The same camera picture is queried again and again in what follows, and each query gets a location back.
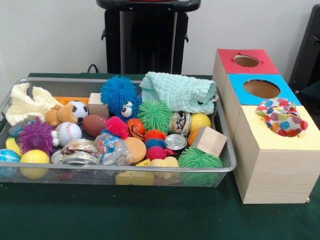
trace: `cable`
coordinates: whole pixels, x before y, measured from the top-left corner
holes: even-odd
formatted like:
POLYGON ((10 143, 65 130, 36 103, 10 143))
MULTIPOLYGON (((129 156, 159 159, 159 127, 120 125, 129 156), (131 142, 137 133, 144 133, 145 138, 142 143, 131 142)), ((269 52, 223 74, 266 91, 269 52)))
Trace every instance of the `cable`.
POLYGON ((91 70, 92 67, 94 67, 95 72, 98 74, 98 73, 99 73, 98 68, 97 68, 97 66, 96 66, 95 64, 93 64, 93 63, 89 66, 89 68, 88 68, 88 70, 87 70, 86 72, 87 72, 87 73, 90 73, 90 70, 91 70))

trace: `cream knitted cloth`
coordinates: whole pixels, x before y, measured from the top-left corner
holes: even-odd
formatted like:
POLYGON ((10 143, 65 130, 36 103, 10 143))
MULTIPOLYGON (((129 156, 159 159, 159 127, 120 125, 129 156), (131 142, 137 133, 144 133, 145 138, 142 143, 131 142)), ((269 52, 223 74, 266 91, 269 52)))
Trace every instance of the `cream knitted cloth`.
POLYGON ((143 78, 142 102, 163 101, 174 112, 212 114, 216 83, 212 80, 148 72, 143 78))

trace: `stacked boxes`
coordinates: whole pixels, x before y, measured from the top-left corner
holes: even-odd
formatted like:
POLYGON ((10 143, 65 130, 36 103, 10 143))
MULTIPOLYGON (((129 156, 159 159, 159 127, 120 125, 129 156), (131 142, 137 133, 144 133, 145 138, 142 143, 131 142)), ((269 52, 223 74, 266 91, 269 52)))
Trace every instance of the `stacked boxes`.
POLYGON ((305 203, 320 174, 320 131, 264 50, 218 49, 213 80, 237 157, 234 176, 244 204, 305 203), (283 137, 256 114, 265 99, 295 102, 309 123, 283 137))

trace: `red box top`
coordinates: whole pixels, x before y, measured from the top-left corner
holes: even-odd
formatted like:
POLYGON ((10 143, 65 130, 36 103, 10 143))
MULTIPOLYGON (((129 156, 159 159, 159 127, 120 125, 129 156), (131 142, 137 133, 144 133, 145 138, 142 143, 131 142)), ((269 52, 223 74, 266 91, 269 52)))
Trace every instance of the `red box top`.
POLYGON ((227 74, 279 74, 263 49, 218 49, 227 74))

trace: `washcloth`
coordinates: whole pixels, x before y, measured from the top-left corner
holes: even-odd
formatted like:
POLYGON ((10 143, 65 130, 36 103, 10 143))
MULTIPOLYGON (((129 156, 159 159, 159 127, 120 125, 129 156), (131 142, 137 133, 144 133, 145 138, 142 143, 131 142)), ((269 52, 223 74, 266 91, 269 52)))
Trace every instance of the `washcloth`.
POLYGON ((143 78, 142 102, 163 101, 173 112, 212 114, 216 83, 212 80, 148 72, 143 78))
POLYGON ((11 106, 5 114, 5 118, 11 126, 36 117, 44 122, 45 114, 49 109, 55 105, 62 106, 47 90, 41 87, 33 87, 32 99, 27 95, 29 86, 30 84, 27 82, 12 87, 11 106))
POLYGON ((283 137, 295 137, 308 127, 308 123, 297 112, 295 103, 285 98, 276 97, 263 101, 256 113, 265 117, 268 128, 283 137))

